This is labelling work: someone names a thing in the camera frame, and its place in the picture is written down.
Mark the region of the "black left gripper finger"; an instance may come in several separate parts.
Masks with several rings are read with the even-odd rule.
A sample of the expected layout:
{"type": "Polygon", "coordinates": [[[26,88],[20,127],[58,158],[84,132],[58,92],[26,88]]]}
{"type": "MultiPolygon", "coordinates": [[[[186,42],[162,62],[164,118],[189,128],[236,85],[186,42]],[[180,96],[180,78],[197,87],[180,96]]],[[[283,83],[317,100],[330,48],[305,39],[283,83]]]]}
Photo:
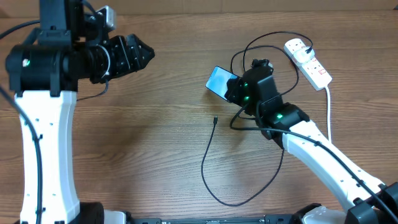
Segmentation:
{"type": "Polygon", "coordinates": [[[145,44],[135,34],[126,36],[127,48],[134,58],[153,58],[155,56],[154,49],[145,44]]]}
{"type": "Polygon", "coordinates": [[[154,52],[143,51],[143,52],[133,53],[132,71],[137,72],[139,70],[146,68],[146,66],[154,57],[155,57],[154,52]]]}

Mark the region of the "blue Samsung Galaxy smartphone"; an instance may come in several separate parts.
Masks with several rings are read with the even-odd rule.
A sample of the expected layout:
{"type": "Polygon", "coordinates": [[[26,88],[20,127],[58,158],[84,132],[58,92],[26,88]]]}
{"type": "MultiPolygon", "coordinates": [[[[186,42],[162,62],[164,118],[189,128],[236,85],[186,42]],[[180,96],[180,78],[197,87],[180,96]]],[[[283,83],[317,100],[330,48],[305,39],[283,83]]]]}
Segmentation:
{"type": "Polygon", "coordinates": [[[231,94],[236,88],[239,80],[239,76],[225,70],[222,67],[216,66],[211,72],[205,87],[218,95],[220,98],[230,102],[231,94]]]}

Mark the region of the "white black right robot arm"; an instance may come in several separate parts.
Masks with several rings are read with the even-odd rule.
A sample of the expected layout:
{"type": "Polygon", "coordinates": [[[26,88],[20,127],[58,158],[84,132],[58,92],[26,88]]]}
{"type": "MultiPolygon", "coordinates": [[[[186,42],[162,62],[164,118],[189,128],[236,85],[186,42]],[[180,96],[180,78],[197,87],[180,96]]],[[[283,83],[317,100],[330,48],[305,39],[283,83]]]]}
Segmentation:
{"type": "Polygon", "coordinates": [[[252,66],[242,77],[229,75],[223,96],[253,115],[268,140],[302,161],[337,198],[342,211],[319,204],[297,212],[295,223],[397,223],[397,184],[386,185],[345,156],[298,106],[277,91],[273,68],[252,66]]]}

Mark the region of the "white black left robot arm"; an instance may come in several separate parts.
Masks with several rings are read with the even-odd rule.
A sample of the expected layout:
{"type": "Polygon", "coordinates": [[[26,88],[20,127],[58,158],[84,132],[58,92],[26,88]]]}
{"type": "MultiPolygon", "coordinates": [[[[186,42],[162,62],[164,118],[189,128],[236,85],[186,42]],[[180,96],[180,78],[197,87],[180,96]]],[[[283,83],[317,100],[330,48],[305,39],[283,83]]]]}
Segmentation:
{"type": "Polygon", "coordinates": [[[24,160],[20,223],[132,223],[129,212],[81,202],[73,178],[72,125],[78,82],[107,85],[144,69],[153,48],[136,35],[109,33],[116,13],[84,0],[41,1],[32,31],[6,58],[10,96],[18,112],[24,160]]]}

